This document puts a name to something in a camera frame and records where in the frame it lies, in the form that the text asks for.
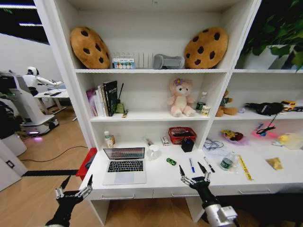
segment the white wall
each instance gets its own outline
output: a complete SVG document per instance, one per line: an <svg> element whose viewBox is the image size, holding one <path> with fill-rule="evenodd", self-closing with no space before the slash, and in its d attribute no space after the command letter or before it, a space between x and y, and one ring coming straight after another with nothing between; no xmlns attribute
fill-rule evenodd
<svg viewBox="0 0 303 227"><path fill-rule="evenodd" d="M28 66L33 66L41 77L62 80L50 45L4 34L0 34L0 45L0 71L12 70L17 75L24 75ZM38 86L37 90L43 92L47 87ZM54 104L47 98L43 100L47 107Z"/></svg>

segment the laptop screen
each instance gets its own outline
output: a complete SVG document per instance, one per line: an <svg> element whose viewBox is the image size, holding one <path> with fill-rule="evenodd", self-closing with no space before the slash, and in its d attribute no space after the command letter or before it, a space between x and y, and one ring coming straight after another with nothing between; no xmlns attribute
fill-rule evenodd
<svg viewBox="0 0 303 227"><path fill-rule="evenodd" d="M144 158L145 148L104 148L109 159Z"/></svg>

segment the blue pen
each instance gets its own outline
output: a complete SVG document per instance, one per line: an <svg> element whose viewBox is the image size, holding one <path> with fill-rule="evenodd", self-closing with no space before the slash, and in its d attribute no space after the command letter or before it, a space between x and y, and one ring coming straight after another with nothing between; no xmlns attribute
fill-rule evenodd
<svg viewBox="0 0 303 227"><path fill-rule="evenodd" d="M192 170L193 173L194 173L194 172L195 172L195 168L193 167L193 162L192 162L191 158L189 158L189 162L190 162L191 170Z"/></svg>

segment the book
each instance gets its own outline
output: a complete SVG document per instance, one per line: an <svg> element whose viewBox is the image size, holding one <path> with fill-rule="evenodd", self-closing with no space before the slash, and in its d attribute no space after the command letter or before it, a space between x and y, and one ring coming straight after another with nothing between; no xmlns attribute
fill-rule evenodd
<svg viewBox="0 0 303 227"><path fill-rule="evenodd" d="M97 108L96 108L95 100L94 100L94 96L96 96L96 89L92 88L92 89L87 90L86 91L86 96L87 96L87 99L89 101L89 107L90 107L90 110L91 110L91 114L93 116L98 116Z"/></svg>
<svg viewBox="0 0 303 227"><path fill-rule="evenodd" d="M105 93L104 93L104 86L103 85L99 85L98 86L98 91L99 91L99 95L100 95L101 106L102 106L102 110L103 110L104 116L108 116L106 98L105 98Z"/></svg>
<svg viewBox="0 0 303 227"><path fill-rule="evenodd" d="M118 82L116 80L107 81L103 83L104 92L107 101L108 116L113 116L117 108L118 99Z"/></svg>
<svg viewBox="0 0 303 227"><path fill-rule="evenodd" d="M98 116L99 117L104 117L102 104L101 104L101 98L100 98L100 94L99 94L98 89L96 89L96 95L94 96L94 101L95 101L95 104L96 104Z"/></svg>

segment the laptop keyboard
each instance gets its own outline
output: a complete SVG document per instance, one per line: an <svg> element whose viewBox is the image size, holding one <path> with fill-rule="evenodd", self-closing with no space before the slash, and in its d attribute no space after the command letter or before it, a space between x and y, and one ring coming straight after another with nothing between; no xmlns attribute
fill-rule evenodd
<svg viewBox="0 0 303 227"><path fill-rule="evenodd" d="M107 172L137 172L143 171L143 160L111 161Z"/></svg>

